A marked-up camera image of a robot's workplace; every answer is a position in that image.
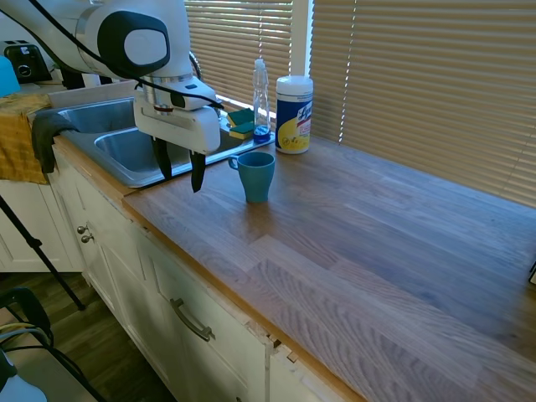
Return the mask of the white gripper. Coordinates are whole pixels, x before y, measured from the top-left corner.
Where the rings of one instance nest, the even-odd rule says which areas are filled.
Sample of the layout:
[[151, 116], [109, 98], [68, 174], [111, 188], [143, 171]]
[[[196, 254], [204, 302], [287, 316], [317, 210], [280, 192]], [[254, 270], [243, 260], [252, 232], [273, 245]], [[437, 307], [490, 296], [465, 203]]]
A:
[[197, 193], [204, 180], [206, 156], [220, 146], [220, 125], [216, 111], [203, 106], [196, 111], [172, 109], [166, 115], [157, 112], [137, 91], [134, 97], [134, 117], [139, 131], [152, 136], [152, 150], [163, 177], [168, 180], [172, 164], [168, 155], [168, 142], [186, 148], [191, 162], [191, 186]]

